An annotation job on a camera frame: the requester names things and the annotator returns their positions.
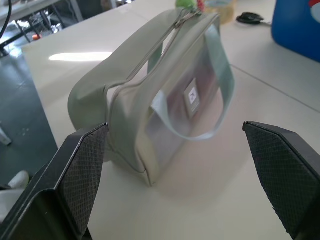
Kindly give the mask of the blue plastic container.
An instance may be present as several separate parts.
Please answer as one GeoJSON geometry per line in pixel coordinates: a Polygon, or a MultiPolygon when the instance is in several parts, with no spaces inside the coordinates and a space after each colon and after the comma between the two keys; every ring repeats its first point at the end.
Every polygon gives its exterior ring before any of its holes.
{"type": "Polygon", "coordinates": [[[320,63],[320,0],[276,0],[271,36],[278,45],[320,63]]]}

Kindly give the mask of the yellow transparent jar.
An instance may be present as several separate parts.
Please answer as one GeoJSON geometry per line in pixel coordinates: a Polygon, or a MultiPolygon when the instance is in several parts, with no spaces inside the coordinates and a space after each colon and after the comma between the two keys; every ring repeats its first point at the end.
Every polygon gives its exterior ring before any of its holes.
{"type": "Polygon", "coordinates": [[[225,25],[234,19],[237,0],[204,0],[205,13],[219,14],[220,24],[225,25]]]}

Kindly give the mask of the white shoe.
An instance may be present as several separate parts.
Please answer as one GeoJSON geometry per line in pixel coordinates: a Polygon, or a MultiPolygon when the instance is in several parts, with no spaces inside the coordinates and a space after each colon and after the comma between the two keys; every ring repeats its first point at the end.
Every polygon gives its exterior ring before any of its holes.
{"type": "Polygon", "coordinates": [[[22,170],[15,175],[7,184],[11,189],[25,189],[29,184],[30,176],[27,171],[22,170]]]}

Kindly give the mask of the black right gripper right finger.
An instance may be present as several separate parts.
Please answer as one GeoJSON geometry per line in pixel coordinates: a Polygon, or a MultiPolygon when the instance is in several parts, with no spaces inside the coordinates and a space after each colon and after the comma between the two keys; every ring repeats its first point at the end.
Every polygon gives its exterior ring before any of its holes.
{"type": "Polygon", "coordinates": [[[246,121],[260,184],[292,240],[320,240],[320,154],[296,132],[246,121]]]}

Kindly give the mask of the metal rack with clutter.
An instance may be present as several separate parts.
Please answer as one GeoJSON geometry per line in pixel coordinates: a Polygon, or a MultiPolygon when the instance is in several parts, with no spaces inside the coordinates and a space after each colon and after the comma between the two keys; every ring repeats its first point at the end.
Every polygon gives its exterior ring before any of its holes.
{"type": "Polygon", "coordinates": [[[40,27],[54,33],[49,15],[46,11],[57,17],[58,23],[64,28],[62,16],[56,4],[65,2],[73,19],[77,22],[84,20],[77,0],[0,0],[0,56],[7,56],[5,47],[19,38],[24,37],[28,43],[32,41],[28,33],[35,33],[38,39],[42,38],[40,27]],[[14,23],[19,33],[7,40],[2,37],[10,23],[14,23]]]}

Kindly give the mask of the black flat device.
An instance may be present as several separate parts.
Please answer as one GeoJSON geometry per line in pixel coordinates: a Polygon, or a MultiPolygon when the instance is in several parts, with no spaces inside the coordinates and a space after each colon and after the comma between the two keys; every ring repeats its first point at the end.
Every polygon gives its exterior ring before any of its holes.
{"type": "Polygon", "coordinates": [[[259,25],[265,19],[259,14],[252,12],[243,12],[241,15],[236,17],[236,21],[241,24],[247,25],[259,25]]]}

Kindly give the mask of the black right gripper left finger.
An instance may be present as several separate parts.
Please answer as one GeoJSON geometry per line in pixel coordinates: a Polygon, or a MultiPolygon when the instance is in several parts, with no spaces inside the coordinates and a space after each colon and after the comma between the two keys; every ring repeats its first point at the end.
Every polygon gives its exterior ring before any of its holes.
{"type": "Polygon", "coordinates": [[[69,135],[0,224],[0,240],[93,240],[88,224],[108,132],[103,123],[69,135]]]}

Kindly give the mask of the green round toy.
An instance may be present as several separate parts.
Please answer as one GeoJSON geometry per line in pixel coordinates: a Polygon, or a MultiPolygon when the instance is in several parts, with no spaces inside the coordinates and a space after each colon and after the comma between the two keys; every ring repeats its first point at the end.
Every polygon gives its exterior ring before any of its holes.
{"type": "Polygon", "coordinates": [[[196,7],[195,0],[175,0],[176,8],[192,9],[196,7]]]}

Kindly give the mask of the pale green zipper bag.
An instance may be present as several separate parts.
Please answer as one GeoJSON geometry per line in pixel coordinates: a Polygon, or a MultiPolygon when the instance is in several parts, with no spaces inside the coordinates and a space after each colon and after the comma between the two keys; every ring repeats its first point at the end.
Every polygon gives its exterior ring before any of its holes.
{"type": "Polygon", "coordinates": [[[137,30],[68,98],[75,129],[106,123],[110,161],[154,185],[186,141],[213,138],[235,79],[220,15],[178,7],[137,30]]]}

